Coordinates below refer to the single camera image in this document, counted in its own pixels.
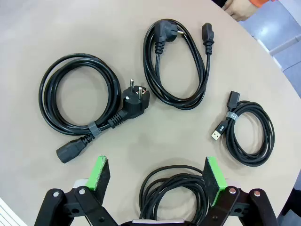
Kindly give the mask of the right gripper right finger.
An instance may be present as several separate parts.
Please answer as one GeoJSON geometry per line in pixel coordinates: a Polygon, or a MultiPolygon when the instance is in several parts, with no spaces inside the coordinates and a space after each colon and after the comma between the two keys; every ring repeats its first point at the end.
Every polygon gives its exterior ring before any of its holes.
{"type": "Polygon", "coordinates": [[[246,193],[227,184],[216,158],[206,157],[203,179],[209,210],[198,226],[222,226],[229,216],[244,226],[276,226],[277,218],[266,192],[255,188],[246,193]]]}

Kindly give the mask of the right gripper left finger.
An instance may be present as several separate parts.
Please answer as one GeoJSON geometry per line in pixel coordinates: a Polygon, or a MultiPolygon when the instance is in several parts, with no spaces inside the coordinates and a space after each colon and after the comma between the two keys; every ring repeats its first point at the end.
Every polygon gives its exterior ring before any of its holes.
{"type": "Polygon", "coordinates": [[[116,226],[117,222],[103,207],[109,180],[108,158],[99,156],[90,177],[77,180],[69,192],[58,188],[47,191],[35,225],[70,226],[76,217],[85,217],[91,226],[116,226]]]}

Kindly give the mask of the person's right hand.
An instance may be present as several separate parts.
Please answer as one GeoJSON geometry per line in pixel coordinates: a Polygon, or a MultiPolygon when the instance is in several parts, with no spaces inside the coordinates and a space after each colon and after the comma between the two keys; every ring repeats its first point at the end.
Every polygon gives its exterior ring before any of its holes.
{"type": "Polygon", "coordinates": [[[222,9],[236,21],[245,21],[251,17],[258,8],[249,0],[227,0],[222,9]]]}

